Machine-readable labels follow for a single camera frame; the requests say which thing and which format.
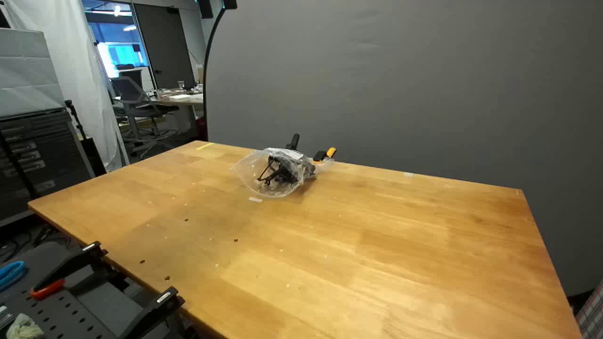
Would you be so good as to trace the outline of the black lamp pole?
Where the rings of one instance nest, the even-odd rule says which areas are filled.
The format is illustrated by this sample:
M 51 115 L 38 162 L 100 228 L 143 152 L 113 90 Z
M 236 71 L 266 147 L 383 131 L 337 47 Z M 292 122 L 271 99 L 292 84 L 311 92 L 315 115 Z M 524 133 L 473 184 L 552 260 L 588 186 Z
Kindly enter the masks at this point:
M 209 69 L 211 69 L 211 52 L 215 45 L 217 30 L 228 11 L 238 9 L 238 0 L 196 0 L 200 7 L 202 20 L 209 24 L 209 34 L 206 39 L 204 49 L 204 73 L 202 73 L 202 86 L 204 86 L 204 103 L 202 113 L 204 116 L 198 120 L 198 137 L 202 141 L 209 139 Z

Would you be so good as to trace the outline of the yellow black clamp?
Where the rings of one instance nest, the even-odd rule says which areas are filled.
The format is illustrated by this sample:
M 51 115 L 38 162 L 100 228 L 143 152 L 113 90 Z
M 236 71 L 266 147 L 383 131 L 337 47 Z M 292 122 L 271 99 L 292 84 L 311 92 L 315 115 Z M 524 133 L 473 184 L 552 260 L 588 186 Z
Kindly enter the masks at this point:
M 320 162 L 326 158 L 334 158 L 336 154 L 337 154 L 337 147 L 328 147 L 328 148 L 317 150 L 313 160 Z

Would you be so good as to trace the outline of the black drawer cabinet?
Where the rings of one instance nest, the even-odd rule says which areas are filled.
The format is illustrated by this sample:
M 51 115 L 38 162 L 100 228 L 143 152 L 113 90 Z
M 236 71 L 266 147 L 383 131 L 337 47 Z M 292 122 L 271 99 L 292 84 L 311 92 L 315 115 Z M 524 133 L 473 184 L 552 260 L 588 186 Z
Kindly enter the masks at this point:
M 66 109 L 0 118 L 0 222 L 28 212 L 28 201 L 92 177 Z

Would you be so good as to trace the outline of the blue monitor screen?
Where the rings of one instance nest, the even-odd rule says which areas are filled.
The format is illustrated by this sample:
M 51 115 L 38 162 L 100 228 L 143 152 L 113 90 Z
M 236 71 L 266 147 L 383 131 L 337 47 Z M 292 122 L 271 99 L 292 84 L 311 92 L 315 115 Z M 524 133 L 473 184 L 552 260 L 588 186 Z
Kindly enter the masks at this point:
M 111 43 L 109 56 L 117 67 L 126 67 L 126 66 L 143 67 L 145 66 L 145 54 L 138 43 Z

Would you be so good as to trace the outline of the white cloth on cart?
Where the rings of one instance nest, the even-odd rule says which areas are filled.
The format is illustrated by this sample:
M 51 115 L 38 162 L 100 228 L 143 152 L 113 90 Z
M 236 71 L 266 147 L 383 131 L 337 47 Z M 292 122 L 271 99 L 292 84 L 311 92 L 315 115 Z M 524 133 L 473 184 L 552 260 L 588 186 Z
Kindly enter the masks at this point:
M 6 329 L 6 339 L 43 339 L 43 329 L 27 314 L 19 312 Z

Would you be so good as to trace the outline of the office chair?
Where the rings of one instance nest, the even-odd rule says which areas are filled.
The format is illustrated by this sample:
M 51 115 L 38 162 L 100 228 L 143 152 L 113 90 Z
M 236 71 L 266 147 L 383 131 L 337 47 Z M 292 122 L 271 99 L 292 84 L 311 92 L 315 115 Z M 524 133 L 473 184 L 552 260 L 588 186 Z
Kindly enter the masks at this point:
M 115 77 L 111 86 L 128 120 L 124 143 L 134 158 L 143 158 L 160 141 L 172 137 L 172 131 L 162 130 L 158 120 L 173 113 L 175 105 L 158 105 L 132 77 Z

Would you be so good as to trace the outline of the black perforated cart top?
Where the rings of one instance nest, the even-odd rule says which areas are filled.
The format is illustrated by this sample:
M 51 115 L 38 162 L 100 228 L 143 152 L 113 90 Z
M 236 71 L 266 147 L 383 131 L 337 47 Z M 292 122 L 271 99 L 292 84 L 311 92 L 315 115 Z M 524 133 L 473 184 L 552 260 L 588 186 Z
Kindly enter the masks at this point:
M 104 284 L 91 292 L 77 293 L 72 284 L 85 278 L 91 269 L 85 267 L 68 276 L 66 288 L 47 299 L 28 295 L 32 284 L 32 267 L 27 250 L 2 265 L 23 260 L 28 267 L 27 275 L 6 290 L 0 290 L 0 339 L 19 312 L 30 316 L 45 333 L 43 339 L 119 339 L 128 324 L 145 308 L 124 293 L 115 280 L 119 271 L 109 265 L 109 276 Z M 181 308 L 168 322 L 157 325 L 143 339 L 190 339 L 190 329 L 183 324 Z

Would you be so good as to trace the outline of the black clamp on table edge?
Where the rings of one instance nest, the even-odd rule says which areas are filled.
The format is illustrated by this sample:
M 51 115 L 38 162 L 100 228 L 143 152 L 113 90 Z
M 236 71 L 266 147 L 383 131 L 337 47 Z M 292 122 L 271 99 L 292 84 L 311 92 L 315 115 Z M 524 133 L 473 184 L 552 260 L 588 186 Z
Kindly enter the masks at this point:
M 300 133 L 294 133 L 294 135 L 290 137 L 290 141 L 287 143 L 287 148 L 298 150 L 300 139 L 302 139 L 302 135 L 300 135 Z

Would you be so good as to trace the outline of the black clamp front table edge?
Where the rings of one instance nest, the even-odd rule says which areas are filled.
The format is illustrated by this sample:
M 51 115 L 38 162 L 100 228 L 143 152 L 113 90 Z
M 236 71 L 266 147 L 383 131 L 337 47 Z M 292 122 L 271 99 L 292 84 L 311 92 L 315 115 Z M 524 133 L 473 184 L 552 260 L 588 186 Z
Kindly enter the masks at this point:
M 119 335 L 119 339 L 143 339 L 157 325 L 173 318 L 183 303 L 185 299 L 179 295 L 175 286 L 166 288 L 145 305 L 145 308 Z

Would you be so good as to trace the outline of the blue tool on cart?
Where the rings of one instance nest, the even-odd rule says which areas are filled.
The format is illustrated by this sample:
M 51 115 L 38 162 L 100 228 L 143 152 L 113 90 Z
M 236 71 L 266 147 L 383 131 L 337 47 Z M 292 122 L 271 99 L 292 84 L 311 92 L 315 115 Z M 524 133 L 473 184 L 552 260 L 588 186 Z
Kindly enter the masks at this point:
M 10 288 L 27 275 L 28 267 L 23 260 L 13 260 L 0 267 L 0 290 Z

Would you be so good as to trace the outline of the clear plastic bag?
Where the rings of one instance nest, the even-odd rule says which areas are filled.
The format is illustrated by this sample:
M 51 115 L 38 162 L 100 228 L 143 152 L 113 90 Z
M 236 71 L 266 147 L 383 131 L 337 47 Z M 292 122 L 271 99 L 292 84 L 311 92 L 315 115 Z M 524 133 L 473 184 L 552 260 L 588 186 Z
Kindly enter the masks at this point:
M 266 147 L 243 156 L 236 175 L 260 197 L 287 197 L 315 177 L 315 163 L 298 150 Z

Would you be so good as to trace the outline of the background desk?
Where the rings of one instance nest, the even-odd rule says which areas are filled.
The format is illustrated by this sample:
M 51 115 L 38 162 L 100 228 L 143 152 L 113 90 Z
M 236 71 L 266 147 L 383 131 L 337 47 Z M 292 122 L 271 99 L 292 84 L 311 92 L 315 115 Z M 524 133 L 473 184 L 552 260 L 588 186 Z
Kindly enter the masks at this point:
M 168 105 L 202 105 L 204 94 L 179 88 L 157 88 L 153 99 Z

